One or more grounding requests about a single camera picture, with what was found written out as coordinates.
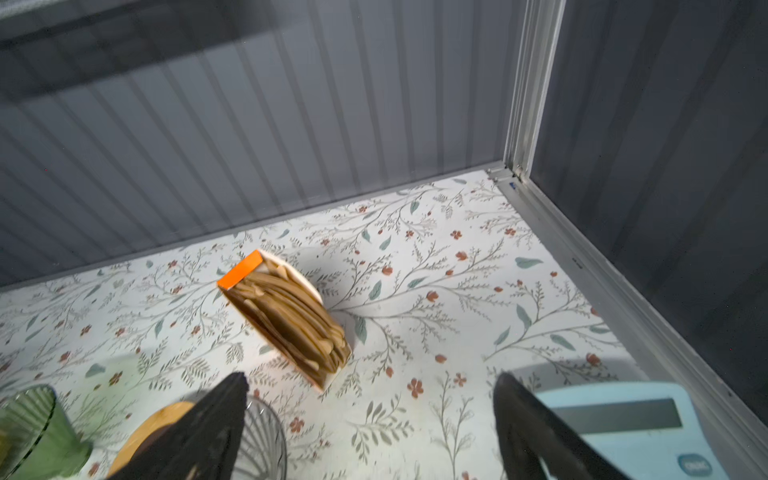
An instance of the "green ribbed glass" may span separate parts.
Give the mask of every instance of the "green ribbed glass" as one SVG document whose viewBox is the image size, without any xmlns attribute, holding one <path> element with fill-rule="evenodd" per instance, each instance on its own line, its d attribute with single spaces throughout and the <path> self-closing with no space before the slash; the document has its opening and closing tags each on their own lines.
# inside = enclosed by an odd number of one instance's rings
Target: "green ribbed glass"
<svg viewBox="0 0 768 480">
<path fill-rule="evenodd" d="M 0 432 L 8 454 L 0 465 L 3 480 L 46 480 L 72 476 L 91 456 L 91 444 L 75 435 L 56 392 L 35 386 L 0 406 Z"/>
</svg>

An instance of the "gray wall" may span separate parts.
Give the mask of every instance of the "gray wall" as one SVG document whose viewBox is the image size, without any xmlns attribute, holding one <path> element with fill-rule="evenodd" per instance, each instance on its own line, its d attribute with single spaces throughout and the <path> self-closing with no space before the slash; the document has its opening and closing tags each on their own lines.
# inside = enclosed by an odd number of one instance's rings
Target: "gray wall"
<svg viewBox="0 0 768 480">
<path fill-rule="evenodd" d="M 768 2 L 569 2 L 531 178 L 768 420 Z"/>
<path fill-rule="evenodd" d="M 0 284 L 501 158 L 520 2 L 64 0 L 0 22 Z"/>
</svg>

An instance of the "metal corner post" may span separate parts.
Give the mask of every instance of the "metal corner post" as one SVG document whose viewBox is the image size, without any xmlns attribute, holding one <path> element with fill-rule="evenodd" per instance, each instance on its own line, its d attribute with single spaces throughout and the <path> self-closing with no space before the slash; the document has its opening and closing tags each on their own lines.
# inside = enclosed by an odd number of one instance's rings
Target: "metal corner post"
<svg viewBox="0 0 768 480">
<path fill-rule="evenodd" d="M 533 154 L 567 0 L 525 0 L 503 161 L 517 175 L 531 172 Z"/>
</svg>

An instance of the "floral wallpaper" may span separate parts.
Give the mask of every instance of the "floral wallpaper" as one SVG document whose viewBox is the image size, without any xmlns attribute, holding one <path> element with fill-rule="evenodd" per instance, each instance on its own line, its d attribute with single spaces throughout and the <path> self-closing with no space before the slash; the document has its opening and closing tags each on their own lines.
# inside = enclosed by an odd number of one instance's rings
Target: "floral wallpaper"
<svg viewBox="0 0 768 480">
<path fill-rule="evenodd" d="M 309 278 L 353 358 L 322 395 L 215 281 L 254 249 Z M 490 393 L 644 379 L 484 172 L 0 295 L 0 397 L 58 391 L 106 475 L 168 403 L 234 370 L 283 422 L 289 478 L 503 478 Z"/>
</svg>

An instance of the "orange tape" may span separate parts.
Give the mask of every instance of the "orange tape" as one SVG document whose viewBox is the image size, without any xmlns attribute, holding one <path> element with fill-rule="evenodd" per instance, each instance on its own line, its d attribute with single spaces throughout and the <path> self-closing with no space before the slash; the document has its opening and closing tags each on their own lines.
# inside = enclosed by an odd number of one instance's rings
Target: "orange tape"
<svg viewBox="0 0 768 480">
<path fill-rule="evenodd" d="M 253 272 L 263 261 L 259 250 L 254 250 L 248 257 L 243 258 L 242 262 L 235 265 L 227 275 L 222 276 L 218 285 L 225 290 L 229 290 L 245 278 L 248 273 Z"/>
</svg>

